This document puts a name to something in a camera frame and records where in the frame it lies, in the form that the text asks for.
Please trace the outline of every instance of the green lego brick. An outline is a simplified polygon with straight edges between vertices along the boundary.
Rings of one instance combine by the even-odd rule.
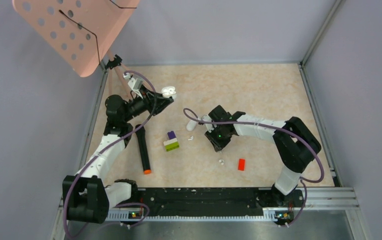
[[[166,151],[169,152],[169,151],[172,151],[174,149],[178,149],[179,148],[179,143],[178,142],[174,142],[174,143],[165,145],[164,147],[166,148]]]

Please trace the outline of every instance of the light purple wall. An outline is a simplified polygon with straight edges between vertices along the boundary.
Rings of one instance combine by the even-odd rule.
[[[382,1],[346,1],[307,71],[340,178],[382,239]]]
[[[0,0],[0,239],[49,239],[101,78],[80,78]]]
[[[112,48],[134,65],[298,62],[334,2],[141,0]]]

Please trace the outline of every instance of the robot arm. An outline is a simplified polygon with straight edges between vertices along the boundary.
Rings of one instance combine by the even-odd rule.
[[[252,136],[271,143],[278,148],[279,154],[284,163],[282,172],[272,187],[272,190],[279,191],[284,196],[292,192],[298,184],[301,174],[307,165],[314,159],[311,152],[298,140],[281,131],[267,127],[247,124],[222,124],[216,122],[251,122],[261,123],[286,129],[304,139],[316,153],[321,150],[321,145],[313,136],[306,125],[297,117],[292,117],[288,121],[274,121],[264,118],[257,118],[238,111],[231,115],[220,105],[215,107],[208,115],[202,117],[204,121],[213,122],[206,124],[207,132],[205,136],[210,140],[216,152],[222,150],[231,140],[233,135]]]
[[[67,219],[87,223],[102,223],[108,210],[131,197],[132,188],[136,185],[130,180],[117,180],[104,187],[111,166],[118,155],[127,147],[131,136],[117,142],[121,137],[130,133],[133,127],[128,121],[141,113],[148,111],[153,116],[161,113],[174,102],[176,92],[174,87],[165,87],[161,93],[152,92],[142,85],[142,80],[130,75],[124,76],[129,80],[129,86],[137,94],[133,100],[125,101],[119,95],[111,95],[105,101],[107,123],[101,142],[91,156],[96,158],[73,187],[67,208]],[[63,181],[63,199],[72,185],[75,176],[68,175]]]

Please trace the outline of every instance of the red lego brick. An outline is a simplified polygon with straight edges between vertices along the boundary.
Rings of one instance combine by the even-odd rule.
[[[240,158],[238,163],[238,170],[243,171],[245,169],[245,159]]]

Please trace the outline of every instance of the black marker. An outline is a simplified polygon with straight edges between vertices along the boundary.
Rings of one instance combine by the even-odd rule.
[[[138,138],[139,153],[141,154],[141,161],[142,161],[142,169],[144,170],[144,174],[150,174],[151,173],[150,159],[148,158],[147,142],[145,140],[144,127],[141,127],[141,129],[136,131],[135,134],[136,134],[136,137]]]

